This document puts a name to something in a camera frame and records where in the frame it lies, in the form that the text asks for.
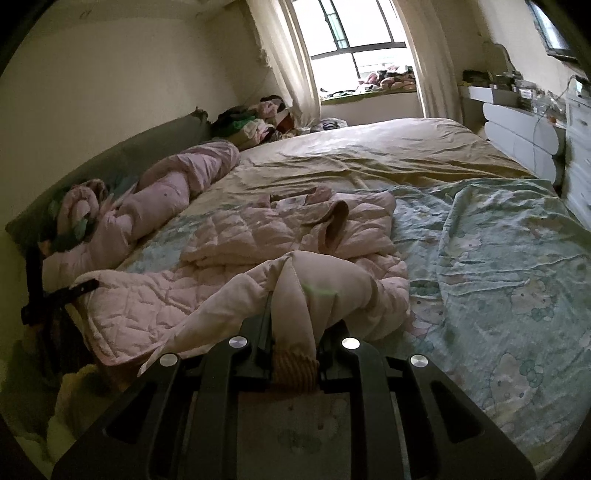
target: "metal bolt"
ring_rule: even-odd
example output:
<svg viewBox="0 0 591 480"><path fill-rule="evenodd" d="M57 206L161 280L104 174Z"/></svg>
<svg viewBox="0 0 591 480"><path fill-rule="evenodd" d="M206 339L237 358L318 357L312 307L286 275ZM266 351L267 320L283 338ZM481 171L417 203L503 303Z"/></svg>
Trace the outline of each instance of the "metal bolt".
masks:
<svg viewBox="0 0 591 480"><path fill-rule="evenodd" d="M427 360L427 357L424 355L413 355L410 358L410 362L417 368L423 368L428 365L429 360Z"/></svg>
<svg viewBox="0 0 591 480"><path fill-rule="evenodd" d="M347 350L355 350L359 348L359 345L361 345L359 340L353 337L343 338L343 341L340 344L344 346Z"/></svg>
<svg viewBox="0 0 591 480"><path fill-rule="evenodd" d="M160 357L160 365L163 367L171 367L178 362L178 357L174 353L165 353Z"/></svg>
<svg viewBox="0 0 591 480"><path fill-rule="evenodd" d="M246 344L248 343L248 340L245 339L243 336L238 335L238 336L230 338L228 343L230 344L230 346L232 348L242 348L243 346L246 346Z"/></svg>

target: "ceiling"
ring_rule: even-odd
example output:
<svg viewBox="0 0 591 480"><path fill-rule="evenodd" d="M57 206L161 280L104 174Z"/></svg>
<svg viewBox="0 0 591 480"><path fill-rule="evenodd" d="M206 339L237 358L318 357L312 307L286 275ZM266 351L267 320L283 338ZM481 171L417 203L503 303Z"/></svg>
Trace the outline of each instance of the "ceiling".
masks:
<svg viewBox="0 0 591 480"><path fill-rule="evenodd" d="M24 41L77 25L121 18L207 18L234 0L57 0Z"/></svg>

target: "gray headboard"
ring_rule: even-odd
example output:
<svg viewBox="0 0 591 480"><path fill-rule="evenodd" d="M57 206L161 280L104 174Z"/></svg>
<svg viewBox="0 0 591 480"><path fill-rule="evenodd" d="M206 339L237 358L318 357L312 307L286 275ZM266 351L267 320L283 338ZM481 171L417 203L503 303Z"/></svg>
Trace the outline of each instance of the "gray headboard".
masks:
<svg viewBox="0 0 591 480"><path fill-rule="evenodd" d="M37 197L20 215L6 225L6 231L24 254L36 245L47 229L47 208L55 195L71 185L90 179L111 183L139 177L158 160L211 139L207 112L195 110L124 140L70 172Z"/></svg>

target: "light blue bed sheet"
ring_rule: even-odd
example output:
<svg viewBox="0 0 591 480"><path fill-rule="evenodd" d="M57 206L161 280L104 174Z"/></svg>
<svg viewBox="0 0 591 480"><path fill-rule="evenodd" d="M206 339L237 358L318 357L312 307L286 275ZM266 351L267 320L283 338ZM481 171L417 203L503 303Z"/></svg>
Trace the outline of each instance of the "light blue bed sheet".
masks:
<svg viewBox="0 0 591 480"><path fill-rule="evenodd" d="M413 318L378 348L429 356L542 476L591 406L591 233L542 180L390 191ZM172 220L127 270L172 267L205 217ZM347 477L347 396L253 398L241 401L240 479Z"/></svg>

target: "pink quilted blanket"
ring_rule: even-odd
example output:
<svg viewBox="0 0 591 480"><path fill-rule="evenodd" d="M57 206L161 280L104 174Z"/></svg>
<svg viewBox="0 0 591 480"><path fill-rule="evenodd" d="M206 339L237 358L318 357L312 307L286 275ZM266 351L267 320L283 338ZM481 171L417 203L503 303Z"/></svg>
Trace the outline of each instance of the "pink quilted blanket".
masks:
<svg viewBox="0 0 591 480"><path fill-rule="evenodd" d="M80 328L100 364L137 371L147 360L143 371L164 352L207 352L272 291L275 380L308 390L325 328L345 319L354 335L378 339L409 315L406 265L389 238L394 208L389 192L319 188L216 212L173 270L81 276L100 287L82 298Z"/></svg>
<svg viewBox="0 0 591 480"><path fill-rule="evenodd" d="M187 208L191 199L226 176L238 161L238 149L225 140L163 158L142 175L135 193L101 217L90 241L44 260L43 288L55 291L86 272L116 268L137 240Z"/></svg>

